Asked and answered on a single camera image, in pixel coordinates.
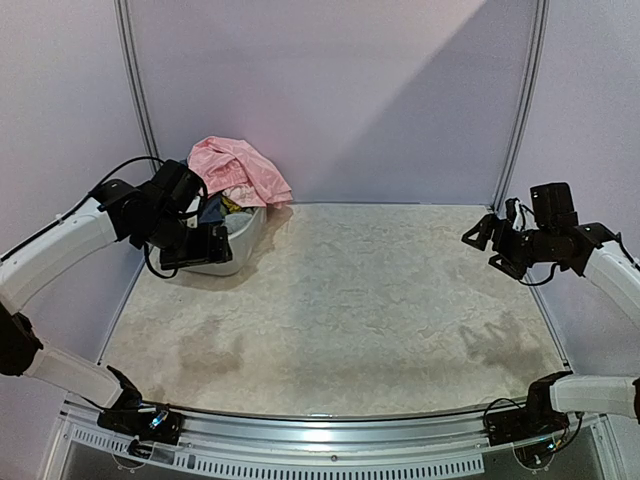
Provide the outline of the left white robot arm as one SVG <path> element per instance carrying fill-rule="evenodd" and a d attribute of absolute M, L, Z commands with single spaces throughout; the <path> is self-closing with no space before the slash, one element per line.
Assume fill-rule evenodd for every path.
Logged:
<path fill-rule="evenodd" d="M 68 212 L 1 257 L 1 373 L 62 388 L 108 410 L 128 434 L 148 426 L 138 389 L 121 372 L 48 345 L 22 310 L 44 287 L 88 256 L 127 240 L 148 255 L 152 272 L 171 279 L 186 267 L 226 263 L 232 251 L 225 227 L 202 224 L 209 197 L 204 180 L 182 162 L 165 160 L 133 186 L 108 173 Z"/>

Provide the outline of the pink patterned shorts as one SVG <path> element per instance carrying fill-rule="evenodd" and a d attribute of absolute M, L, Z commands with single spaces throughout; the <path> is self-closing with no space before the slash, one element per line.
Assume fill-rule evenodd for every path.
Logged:
<path fill-rule="evenodd" d="M 240 207 L 280 207 L 293 201 L 292 188 L 276 166 L 244 140 L 207 137 L 192 147 L 187 164 L 210 195 L 221 193 Z"/>

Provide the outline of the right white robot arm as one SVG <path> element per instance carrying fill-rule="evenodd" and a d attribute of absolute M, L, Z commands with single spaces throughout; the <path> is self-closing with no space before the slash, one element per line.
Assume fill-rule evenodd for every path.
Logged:
<path fill-rule="evenodd" d="M 605 293 L 633 322 L 639 320 L 639 261 L 622 236 L 601 223 L 582 224 L 566 182 L 534 186 L 531 204 L 517 198 L 505 203 L 505 215 L 484 215 L 461 240 L 483 251 L 489 264 L 516 281 L 530 268 L 549 265 L 552 272 L 574 272 Z M 568 412 L 639 417 L 639 380 L 633 376 L 577 375 L 569 371 L 533 382 L 517 427 L 537 436 L 556 415 Z"/>

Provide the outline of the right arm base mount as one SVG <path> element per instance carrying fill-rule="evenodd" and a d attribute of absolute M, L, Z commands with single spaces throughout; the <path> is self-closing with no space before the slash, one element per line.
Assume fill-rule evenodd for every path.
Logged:
<path fill-rule="evenodd" d="M 508 398 L 492 401 L 483 411 L 482 424 L 491 446 L 544 439 L 552 433 L 560 433 L 557 440 L 551 441 L 548 450 L 555 451 L 571 443 L 580 432 L 582 418 L 578 418 L 575 428 L 571 427 L 569 417 L 547 406 L 519 405 Z"/>

